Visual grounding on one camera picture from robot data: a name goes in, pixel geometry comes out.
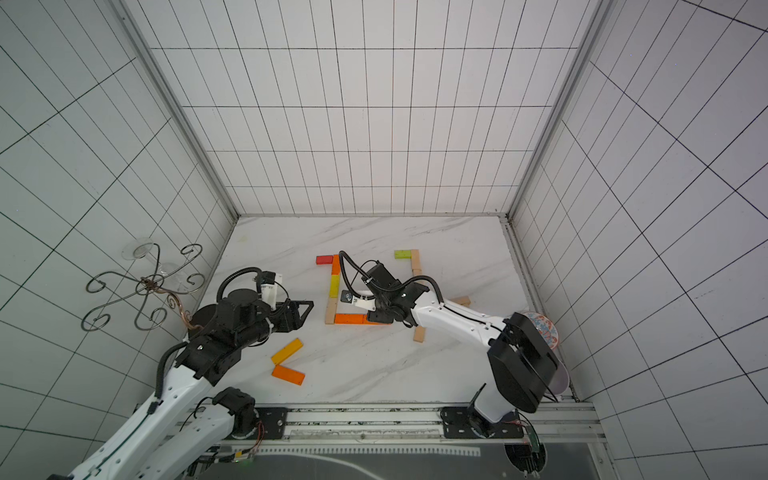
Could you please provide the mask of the natural block diagonal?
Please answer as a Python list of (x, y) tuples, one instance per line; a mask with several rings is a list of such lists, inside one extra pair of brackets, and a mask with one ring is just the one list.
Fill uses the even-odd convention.
[(413, 272), (421, 272), (422, 266), (421, 266), (421, 258), (420, 258), (420, 252), (418, 249), (413, 249), (410, 251), (411, 253), (411, 269)]
[(414, 329), (413, 341), (417, 343), (423, 343), (426, 336), (426, 329), (422, 326), (417, 326)]

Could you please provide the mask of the yellow-green block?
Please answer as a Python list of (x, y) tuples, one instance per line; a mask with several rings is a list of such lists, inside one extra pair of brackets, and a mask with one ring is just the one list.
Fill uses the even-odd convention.
[(330, 298), (337, 298), (338, 297), (339, 285), (340, 285), (340, 276), (339, 275), (332, 275), (330, 277), (330, 286), (329, 286), (329, 297)]

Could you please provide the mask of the orange block diagonal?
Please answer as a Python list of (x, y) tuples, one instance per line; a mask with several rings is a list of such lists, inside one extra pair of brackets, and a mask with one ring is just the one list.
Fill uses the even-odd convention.
[(340, 272), (341, 272), (341, 268), (340, 268), (339, 256), (338, 255), (334, 255), (333, 256), (333, 261), (332, 261), (331, 275), (332, 276), (339, 276)]

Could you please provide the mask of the orange block horizontal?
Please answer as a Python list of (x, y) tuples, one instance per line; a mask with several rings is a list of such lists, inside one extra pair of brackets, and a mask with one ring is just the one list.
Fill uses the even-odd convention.
[(305, 380), (305, 374), (285, 367), (276, 365), (272, 371), (272, 376), (282, 381), (301, 386)]

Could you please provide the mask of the long orange block bottom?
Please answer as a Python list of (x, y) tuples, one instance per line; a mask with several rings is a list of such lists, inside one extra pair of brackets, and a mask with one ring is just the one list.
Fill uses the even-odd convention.
[(384, 322), (384, 321), (378, 321), (378, 320), (375, 320), (375, 319), (373, 319), (373, 320), (372, 320), (371, 318), (368, 318), (368, 317), (366, 317), (366, 318), (363, 320), (363, 323), (362, 323), (362, 324), (363, 324), (363, 325), (374, 325), (374, 326), (389, 325), (389, 323), (387, 323), (387, 322)]

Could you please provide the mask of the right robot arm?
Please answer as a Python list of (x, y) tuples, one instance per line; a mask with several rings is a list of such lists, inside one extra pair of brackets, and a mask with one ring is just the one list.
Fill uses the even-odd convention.
[(446, 300), (427, 275), (400, 281), (379, 261), (365, 270), (345, 251), (338, 258), (349, 303), (367, 310), (368, 321), (442, 331), (486, 355), (494, 384), (481, 386), (465, 413), (477, 437), (492, 437), (512, 413), (513, 425), (528, 426), (526, 413), (544, 399), (558, 400), (565, 367), (526, 314), (488, 316)]

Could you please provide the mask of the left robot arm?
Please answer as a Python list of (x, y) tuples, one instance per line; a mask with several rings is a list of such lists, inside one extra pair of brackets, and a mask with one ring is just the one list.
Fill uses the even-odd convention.
[(257, 432), (255, 399), (234, 387), (217, 393), (211, 406), (179, 433), (170, 430), (241, 360), (246, 348), (304, 325), (313, 301), (278, 301), (285, 291), (275, 273), (257, 267), (226, 277), (215, 302), (193, 317), (204, 325), (163, 354), (153, 395), (69, 478), (175, 479), (219, 441), (228, 436), (247, 439)]

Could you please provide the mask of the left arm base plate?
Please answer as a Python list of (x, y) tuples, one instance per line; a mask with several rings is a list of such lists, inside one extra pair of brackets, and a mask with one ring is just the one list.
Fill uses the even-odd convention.
[(283, 438), (289, 410), (283, 407), (254, 407), (247, 411), (232, 436), (245, 440)]

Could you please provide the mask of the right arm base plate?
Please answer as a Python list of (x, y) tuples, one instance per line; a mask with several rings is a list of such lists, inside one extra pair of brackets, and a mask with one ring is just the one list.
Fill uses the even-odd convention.
[(496, 423), (480, 415), (473, 406), (443, 407), (439, 418), (447, 439), (522, 439), (525, 435), (516, 409)]

